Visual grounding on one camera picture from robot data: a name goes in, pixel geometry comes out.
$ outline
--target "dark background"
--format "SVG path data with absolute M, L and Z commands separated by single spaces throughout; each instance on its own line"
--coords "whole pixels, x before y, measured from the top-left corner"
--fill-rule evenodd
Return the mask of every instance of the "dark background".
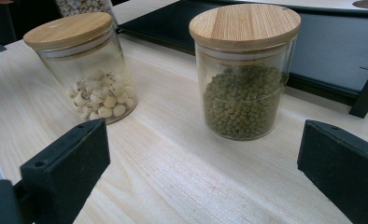
M 128 0 L 111 0 L 113 6 Z M 0 45 L 10 44 L 31 29 L 61 18 L 54 0 L 16 0 L 0 5 Z

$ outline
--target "white seed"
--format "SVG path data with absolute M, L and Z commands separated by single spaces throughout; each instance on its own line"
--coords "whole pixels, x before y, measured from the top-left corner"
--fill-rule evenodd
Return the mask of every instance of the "white seed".
M 106 96 L 106 99 L 103 101 L 103 105 L 105 107 L 114 107 L 115 103 L 117 102 L 117 100 L 113 97 L 113 96 Z
M 85 88 L 86 92 L 93 92 L 94 90 L 97 90 L 101 87 L 100 81 L 94 81 L 94 80 L 86 82 L 85 86 L 86 86 Z
M 123 93 L 124 88 L 123 88 L 123 84 L 119 83 L 119 82 L 114 82 L 111 87 L 109 88 L 109 90 L 115 95 L 118 96 L 121 93 Z
M 79 117 L 81 118 L 81 119 L 85 119 L 85 120 L 88 120 L 89 118 L 90 118 L 90 114 L 88 114 L 88 113 L 81 113 L 80 115 L 79 115 Z
M 86 103 L 88 103 L 88 101 L 89 95 L 86 92 L 82 91 L 74 98 L 74 105 L 83 107 Z
M 100 107 L 100 103 L 95 103 L 93 101 L 89 101 L 86 106 L 92 111 L 97 110 Z
M 128 94 L 126 94 L 126 92 L 121 93 L 118 97 L 117 97 L 117 102 L 118 104 L 125 104 L 126 101 L 128 101 Z
M 91 112 L 93 112 L 93 108 L 92 107 L 88 107 L 88 105 L 84 105 L 82 107 L 82 111 L 83 111 L 83 114 L 90 115 Z
M 134 97 L 134 88 L 131 86 L 126 86 L 125 88 L 125 92 L 128 95 L 129 98 L 133 98 Z
M 97 113 L 101 118 L 109 118 L 112 116 L 112 108 L 106 107 L 106 106 L 100 106 L 100 108 L 97 110 Z
M 104 77 L 101 82 L 102 82 L 102 86 L 110 87 L 114 81 L 109 77 Z
M 101 91 L 104 96 L 108 95 L 108 87 L 102 87 Z
M 115 105 L 112 108 L 112 113 L 115 117 L 122 116 L 126 111 L 126 107 L 124 105 Z
M 126 108 L 130 109 L 134 106 L 134 99 L 130 98 L 128 101 L 126 101 Z
M 89 119 L 100 119 L 100 115 L 97 113 L 97 110 L 91 112 L 91 114 L 89 115 Z
M 94 90 L 91 94 L 91 101 L 95 103 L 102 103 L 105 99 L 105 96 L 100 90 Z

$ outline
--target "white beans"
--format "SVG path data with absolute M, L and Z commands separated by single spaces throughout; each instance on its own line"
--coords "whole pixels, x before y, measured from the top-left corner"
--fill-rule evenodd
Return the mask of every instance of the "white beans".
M 133 85 L 125 75 L 99 69 L 79 78 L 73 90 L 66 92 L 82 119 L 113 119 L 124 116 L 136 104 Z

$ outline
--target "bamboo lid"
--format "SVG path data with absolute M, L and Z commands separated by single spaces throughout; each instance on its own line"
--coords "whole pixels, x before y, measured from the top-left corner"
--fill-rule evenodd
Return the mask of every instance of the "bamboo lid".
M 252 50 L 292 40 L 300 24 L 300 15 L 285 7 L 239 4 L 197 15 L 190 22 L 190 34 L 205 47 Z
M 102 35 L 112 22 L 105 12 L 77 14 L 42 24 L 25 34 L 23 41 L 35 50 L 75 46 Z

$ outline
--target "black mount hole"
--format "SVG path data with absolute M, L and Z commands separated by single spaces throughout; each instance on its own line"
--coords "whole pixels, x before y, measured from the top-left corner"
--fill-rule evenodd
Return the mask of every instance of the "black mount hole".
M 42 166 L 45 166 L 45 162 L 44 161 L 38 161 L 35 163 L 35 167 L 42 167 Z

